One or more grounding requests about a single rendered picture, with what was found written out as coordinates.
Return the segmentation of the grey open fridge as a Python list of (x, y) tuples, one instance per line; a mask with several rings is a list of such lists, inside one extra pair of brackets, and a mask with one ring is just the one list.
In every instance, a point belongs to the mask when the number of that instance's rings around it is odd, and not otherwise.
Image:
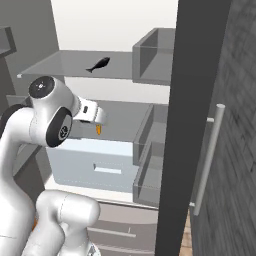
[[(153, 28), (175, 28), (167, 0), (0, 0), (0, 26), (12, 30), (16, 52), (0, 58), (0, 117), (14, 104), (30, 105), (29, 85), (41, 76), (20, 71), (60, 50), (131, 52)], [(149, 103), (146, 84), (126, 79), (55, 77), (77, 96), (99, 101)], [(87, 229), (99, 203), (82, 187), (55, 182), (47, 147), (28, 145), (19, 159), (33, 176), (32, 232), (21, 256), (100, 256)]]

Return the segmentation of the dark grey fridge door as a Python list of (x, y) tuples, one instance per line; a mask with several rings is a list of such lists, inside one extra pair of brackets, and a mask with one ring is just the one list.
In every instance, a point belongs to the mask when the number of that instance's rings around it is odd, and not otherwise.
[[(216, 105), (226, 106), (198, 216)], [(156, 256), (256, 256), (256, 0), (179, 0)]]

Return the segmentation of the grey door bin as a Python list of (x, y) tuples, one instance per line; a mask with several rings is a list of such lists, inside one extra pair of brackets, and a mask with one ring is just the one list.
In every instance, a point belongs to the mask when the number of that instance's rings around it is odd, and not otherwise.
[(175, 42), (174, 28), (153, 28), (132, 48), (132, 81), (169, 86)]
[(133, 202), (159, 207), (164, 159), (164, 144), (150, 142), (142, 155), (133, 183)]
[(0, 26), (0, 58), (16, 52), (12, 30), (9, 26)]
[(164, 155), (168, 106), (150, 104), (133, 141), (133, 164), (139, 165), (146, 148), (152, 146), (152, 156)]

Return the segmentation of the grey glass fridge shelf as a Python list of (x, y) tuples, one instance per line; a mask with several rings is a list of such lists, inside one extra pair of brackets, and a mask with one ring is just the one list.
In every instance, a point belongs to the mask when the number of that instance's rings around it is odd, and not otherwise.
[[(99, 60), (109, 57), (107, 66), (89, 72)], [(132, 79), (132, 53), (118, 51), (60, 50), (20, 71), (18, 78), (25, 76), (63, 76), (109, 79)]]
[(69, 139), (99, 139), (132, 142), (150, 106), (149, 103), (99, 101), (107, 115), (101, 134), (90, 123), (74, 121)]

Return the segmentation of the grey freezer drawer front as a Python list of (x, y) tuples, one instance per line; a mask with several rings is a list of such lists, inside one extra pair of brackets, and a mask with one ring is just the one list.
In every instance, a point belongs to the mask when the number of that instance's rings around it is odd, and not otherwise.
[(136, 234), (136, 238), (89, 231), (102, 256), (154, 256), (158, 212), (101, 203), (99, 220), (92, 228)]

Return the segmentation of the black fish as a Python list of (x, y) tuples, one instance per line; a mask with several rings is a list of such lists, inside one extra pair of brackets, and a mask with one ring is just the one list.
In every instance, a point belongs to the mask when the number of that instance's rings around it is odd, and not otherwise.
[(101, 60), (99, 60), (92, 68), (87, 68), (87, 71), (92, 73), (95, 69), (100, 69), (108, 65), (110, 61), (109, 57), (104, 57)]

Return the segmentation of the pale blue crisper drawer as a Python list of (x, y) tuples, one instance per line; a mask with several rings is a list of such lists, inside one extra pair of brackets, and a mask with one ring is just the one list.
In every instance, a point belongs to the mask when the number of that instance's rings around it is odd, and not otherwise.
[[(76, 187), (131, 193), (138, 167), (133, 164), (131, 142), (67, 139), (46, 148), (56, 183)], [(95, 172), (93, 164), (121, 169), (122, 174)]]

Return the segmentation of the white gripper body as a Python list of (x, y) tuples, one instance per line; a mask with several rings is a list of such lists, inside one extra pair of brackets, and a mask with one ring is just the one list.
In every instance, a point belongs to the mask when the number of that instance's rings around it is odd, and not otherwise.
[(106, 112), (101, 107), (98, 107), (93, 123), (96, 125), (104, 125), (106, 121), (107, 121)]

